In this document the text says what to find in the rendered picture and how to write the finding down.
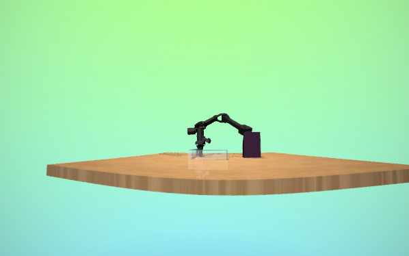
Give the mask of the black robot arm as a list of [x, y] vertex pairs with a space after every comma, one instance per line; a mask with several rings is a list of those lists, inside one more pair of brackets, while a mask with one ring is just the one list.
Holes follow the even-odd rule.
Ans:
[[[222, 120], [218, 120], [218, 116], [222, 116]], [[227, 113], [220, 113], [218, 115], [214, 115], [213, 117], [205, 120], [205, 121], [200, 121], [194, 125], [192, 128], [187, 128], [187, 135], [196, 135], [197, 134], [204, 134], [204, 129], [211, 123], [214, 123], [215, 121], [220, 122], [220, 123], [228, 123], [238, 129], [238, 133], [243, 136], [244, 132], [252, 132], [252, 128], [247, 126], [247, 125], [241, 125], [237, 123], [235, 120], [230, 118], [230, 116]], [[210, 138], [205, 138], [203, 136], [202, 138], [203, 142], [211, 143]]]

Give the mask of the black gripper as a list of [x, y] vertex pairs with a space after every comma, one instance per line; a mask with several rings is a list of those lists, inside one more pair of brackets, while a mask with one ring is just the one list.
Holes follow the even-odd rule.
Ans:
[[202, 138], [203, 138], [204, 134], [197, 134], [197, 141], [195, 141], [195, 144], [198, 150], [203, 150], [203, 147], [205, 146], [205, 142], [203, 142]]

